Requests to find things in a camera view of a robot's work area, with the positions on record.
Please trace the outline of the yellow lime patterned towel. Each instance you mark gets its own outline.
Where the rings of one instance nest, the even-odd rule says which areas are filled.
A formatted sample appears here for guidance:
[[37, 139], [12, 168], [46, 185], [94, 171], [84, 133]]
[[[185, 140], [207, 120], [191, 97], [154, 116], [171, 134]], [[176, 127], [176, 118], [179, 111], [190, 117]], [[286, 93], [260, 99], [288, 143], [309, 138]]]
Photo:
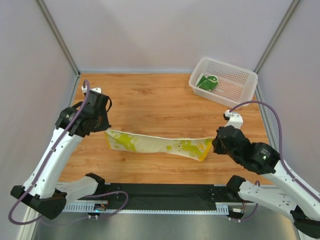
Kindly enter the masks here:
[[107, 145], [112, 150], [132, 153], [166, 153], [202, 162], [212, 147], [213, 137], [165, 138], [118, 130], [105, 131]]

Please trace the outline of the green cream patterned towel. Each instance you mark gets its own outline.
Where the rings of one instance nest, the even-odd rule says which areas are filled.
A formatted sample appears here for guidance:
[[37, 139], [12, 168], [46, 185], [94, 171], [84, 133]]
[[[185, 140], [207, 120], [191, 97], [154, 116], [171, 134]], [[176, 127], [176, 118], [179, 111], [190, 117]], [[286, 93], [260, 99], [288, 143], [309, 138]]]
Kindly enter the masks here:
[[196, 81], [196, 87], [211, 92], [219, 84], [219, 79], [215, 75], [204, 75], [201, 73]]

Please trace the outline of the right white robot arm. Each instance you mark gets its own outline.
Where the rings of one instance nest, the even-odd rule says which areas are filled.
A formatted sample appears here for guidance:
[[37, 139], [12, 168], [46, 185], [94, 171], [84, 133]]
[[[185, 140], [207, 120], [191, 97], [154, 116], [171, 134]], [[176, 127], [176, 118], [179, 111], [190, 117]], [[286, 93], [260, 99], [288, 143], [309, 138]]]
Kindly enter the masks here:
[[285, 169], [280, 154], [263, 142], [250, 142], [240, 129], [231, 125], [219, 127], [212, 141], [216, 154], [228, 155], [234, 162], [250, 172], [274, 183], [284, 195], [263, 189], [243, 177], [233, 175], [226, 184], [228, 194], [234, 199], [256, 203], [278, 212], [291, 220], [305, 235], [320, 237], [320, 194], [303, 180], [293, 176], [292, 169]]

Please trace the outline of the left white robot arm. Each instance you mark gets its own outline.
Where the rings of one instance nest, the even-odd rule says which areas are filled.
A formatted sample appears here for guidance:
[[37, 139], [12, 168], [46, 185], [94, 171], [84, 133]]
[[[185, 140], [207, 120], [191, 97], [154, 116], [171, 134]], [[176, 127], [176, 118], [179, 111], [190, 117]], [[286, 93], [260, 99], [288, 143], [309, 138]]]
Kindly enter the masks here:
[[58, 184], [59, 177], [72, 153], [90, 133], [111, 127], [109, 96], [99, 87], [83, 89], [84, 100], [62, 110], [55, 123], [50, 143], [32, 175], [10, 194], [47, 219], [55, 219], [69, 203], [104, 190], [105, 180], [87, 173], [77, 181]]

